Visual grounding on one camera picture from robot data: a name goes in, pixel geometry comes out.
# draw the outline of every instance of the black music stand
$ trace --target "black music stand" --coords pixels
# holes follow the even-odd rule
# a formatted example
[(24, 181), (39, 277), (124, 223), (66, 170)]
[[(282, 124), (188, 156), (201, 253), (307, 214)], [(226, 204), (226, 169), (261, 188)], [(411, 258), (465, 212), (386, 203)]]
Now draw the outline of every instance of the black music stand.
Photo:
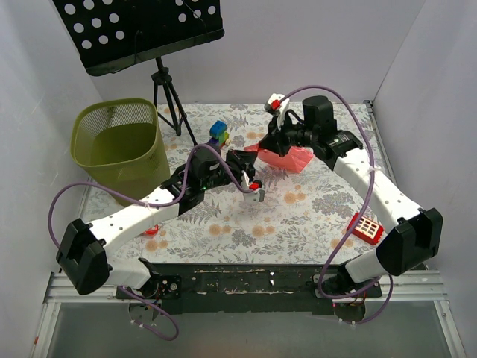
[[(81, 62), (91, 76), (116, 73), (147, 60), (156, 60), (154, 104), (157, 87), (162, 86), (172, 123), (159, 117), (181, 133), (187, 122), (168, 68), (161, 57), (223, 37), (219, 0), (53, 0)], [(174, 102), (180, 118), (174, 110)]]

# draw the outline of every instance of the white enclosure wall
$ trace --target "white enclosure wall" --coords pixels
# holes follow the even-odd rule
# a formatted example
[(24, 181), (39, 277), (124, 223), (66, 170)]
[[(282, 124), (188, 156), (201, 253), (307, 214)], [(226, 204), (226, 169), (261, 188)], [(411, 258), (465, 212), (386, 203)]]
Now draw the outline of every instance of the white enclosure wall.
[[(27, 357), (56, 248), (54, 194), (85, 179), (69, 156), (76, 115), (101, 98), (48, 1), (0, 0), (0, 347)], [(78, 214), (81, 189), (55, 212), (56, 233)]]
[(444, 217), (440, 269), (469, 357), (477, 357), (477, 2), (426, 1), (376, 102), (398, 184)]
[[(310, 83), (372, 99), (423, 2), (222, 0), (225, 36), (164, 64), (184, 103), (262, 103)], [(93, 81), (104, 99), (151, 99), (156, 70), (148, 61)]]

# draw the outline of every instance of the floral mat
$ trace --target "floral mat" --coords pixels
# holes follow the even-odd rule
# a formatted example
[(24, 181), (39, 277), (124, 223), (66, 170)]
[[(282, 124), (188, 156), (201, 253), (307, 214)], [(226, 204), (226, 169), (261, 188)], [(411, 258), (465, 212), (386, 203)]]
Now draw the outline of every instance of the floral mat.
[[(358, 138), (351, 116), (335, 104), (340, 129)], [(291, 104), (302, 115), (301, 103)], [(352, 108), (373, 146), (376, 163), (385, 167), (376, 134), (364, 104)], [(258, 142), (271, 117), (262, 104), (190, 104), (184, 109), (198, 142), (207, 142), (217, 120), (227, 123), (231, 148)], [(159, 111), (169, 116), (166, 106)], [(173, 171), (185, 163), (192, 141), (160, 121)], [(256, 161), (256, 179), (265, 183), (265, 201), (248, 204), (233, 184), (206, 192), (205, 200), (182, 216), (163, 222), (156, 236), (138, 236), (117, 251), (118, 257), (144, 257), (153, 263), (288, 263), (322, 264), (338, 244), (362, 199), (328, 167), (314, 158), (299, 173), (275, 169)], [(91, 188), (83, 220), (108, 216), (122, 207), (107, 193)], [(376, 217), (368, 210), (368, 217)], [(371, 245), (351, 236), (334, 263), (369, 251)]]

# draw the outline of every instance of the tripod leg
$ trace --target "tripod leg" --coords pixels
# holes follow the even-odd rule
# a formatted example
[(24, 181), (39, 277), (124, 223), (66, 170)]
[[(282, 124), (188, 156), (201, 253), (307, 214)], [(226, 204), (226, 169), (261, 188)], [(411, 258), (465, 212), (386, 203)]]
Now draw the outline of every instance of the tripod leg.
[(153, 103), (154, 103), (154, 107), (156, 108), (156, 112), (157, 112), (157, 84), (154, 82), (154, 94), (153, 94)]
[(159, 111), (157, 110), (157, 84), (154, 83), (154, 97), (153, 97), (153, 103), (154, 103), (154, 107), (156, 108), (156, 112), (157, 112), (157, 115), (159, 118), (161, 118), (165, 123), (167, 123), (170, 127), (172, 127), (173, 129), (176, 129), (175, 126), (170, 123), (170, 121), (167, 120), (166, 117), (164, 117), (161, 113), (159, 113)]
[(179, 126), (181, 126), (182, 122), (184, 122), (187, 128), (187, 131), (189, 132), (189, 135), (191, 136), (192, 142), (194, 143), (194, 145), (197, 145), (197, 141), (195, 140), (195, 136), (192, 133), (191, 126), (189, 124), (189, 121), (187, 120), (186, 111), (184, 110), (184, 108), (182, 107), (182, 104), (180, 103), (179, 96), (177, 95), (176, 89), (174, 88), (174, 85), (172, 84), (172, 82), (169, 84), (169, 88), (172, 92), (172, 96), (174, 97), (174, 100), (176, 101), (177, 108), (179, 109), (179, 114), (180, 114)]
[(177, 115), (174, 109), (174, 102), (172, 101), (171, 91), (168, 87), (168, 84), (164, 84), (163, 87), (164, 87), (165, 98), (167, 99), (169, 110), (171, 111), (172, 123), (174, 123), (174, 129), (176, 130), (176, 135), (180, 136), (180, 124), (177, 121)]

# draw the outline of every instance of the red plastic bag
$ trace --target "red plastic bag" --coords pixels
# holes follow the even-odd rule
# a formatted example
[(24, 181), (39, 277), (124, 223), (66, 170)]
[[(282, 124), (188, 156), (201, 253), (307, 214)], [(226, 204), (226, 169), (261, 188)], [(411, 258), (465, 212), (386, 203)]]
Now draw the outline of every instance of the red plastic bag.
[(291, 147), (288, 154), (281, 157), (267, 149), (260, 149), (258, 143), (244, 148), (244, 151), (258, 151), (261, 161), (293, 173), (300, 173), (314, 156), (306, 148)]

